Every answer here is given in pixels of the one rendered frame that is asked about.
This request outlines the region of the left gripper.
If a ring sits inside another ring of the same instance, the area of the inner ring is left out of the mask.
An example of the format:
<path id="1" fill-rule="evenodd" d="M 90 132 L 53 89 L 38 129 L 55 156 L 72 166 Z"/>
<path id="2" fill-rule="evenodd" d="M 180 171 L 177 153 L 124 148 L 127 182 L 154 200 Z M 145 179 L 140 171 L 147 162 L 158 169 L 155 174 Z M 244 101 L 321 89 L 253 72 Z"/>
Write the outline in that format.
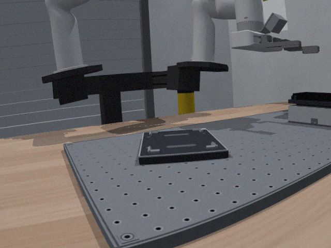
<path id="1" fill-rule="evenodd" d="M 303 54 L 318 53 L 319 46 L 302 46 L 299 40 L 288 40 L 280 37 L 258 33 L 250 30 L 230 33 L 231 48 L 257 52 L 303 51 Z"/>

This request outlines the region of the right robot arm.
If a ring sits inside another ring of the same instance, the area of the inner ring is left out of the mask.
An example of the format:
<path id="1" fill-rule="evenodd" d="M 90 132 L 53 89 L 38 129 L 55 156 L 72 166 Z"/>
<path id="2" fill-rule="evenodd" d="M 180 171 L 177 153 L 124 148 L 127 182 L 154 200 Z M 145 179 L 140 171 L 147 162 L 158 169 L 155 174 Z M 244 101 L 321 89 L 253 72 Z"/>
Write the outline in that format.
<path id="1" fill-rule="evenodd" d="M 83 5 L 89 0 L 45 0 L 49 14 L 55 60 L 58 73 L 83 65 L 78 23 L 70 12 L 74 7 Z"/>

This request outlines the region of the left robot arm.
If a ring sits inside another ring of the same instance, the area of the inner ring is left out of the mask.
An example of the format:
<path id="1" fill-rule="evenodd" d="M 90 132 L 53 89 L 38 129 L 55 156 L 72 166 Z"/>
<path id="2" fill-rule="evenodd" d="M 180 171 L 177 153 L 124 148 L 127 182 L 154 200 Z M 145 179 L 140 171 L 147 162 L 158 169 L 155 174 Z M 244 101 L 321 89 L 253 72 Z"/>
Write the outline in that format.
<path id="1" fill-rule="evenodd" d="M 261 0 L 193 0 L 193 50 L 191 61 L 215 63 L 215 25 L 211 18 L 236 19 L 237 31 L 279 34 L 287 20 L 272 13 L 263 22 Z"/>

